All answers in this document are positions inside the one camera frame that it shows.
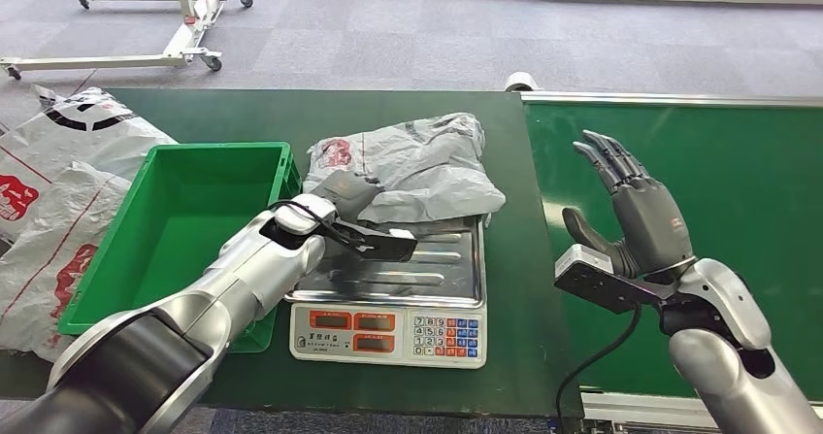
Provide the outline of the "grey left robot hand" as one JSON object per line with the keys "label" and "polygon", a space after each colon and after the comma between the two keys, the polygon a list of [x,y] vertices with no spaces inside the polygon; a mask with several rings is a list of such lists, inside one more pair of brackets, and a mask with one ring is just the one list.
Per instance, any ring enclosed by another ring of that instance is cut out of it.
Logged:
{"label": "grey left robot hand", "polygon": [[338,170],[326,177],[311,194],[332,202],[339,217],[354,223],[359,215],[383,192],[377,179],[356,175],[354,172]]}

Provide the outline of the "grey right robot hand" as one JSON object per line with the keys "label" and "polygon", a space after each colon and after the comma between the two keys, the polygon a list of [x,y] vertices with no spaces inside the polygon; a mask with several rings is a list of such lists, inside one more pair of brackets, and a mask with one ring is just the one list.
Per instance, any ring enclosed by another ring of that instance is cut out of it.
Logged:
{"label": "grey right robot hand", "polygon": [[607,190],[623,238],[606,240],[583,214],[562,217],[576,243],[605,254],[613,273],[654,284],[673,284],[696,262],[688,227],[667,187],[653,178],[619,141],[584,130],[574,150],[583,155]]}

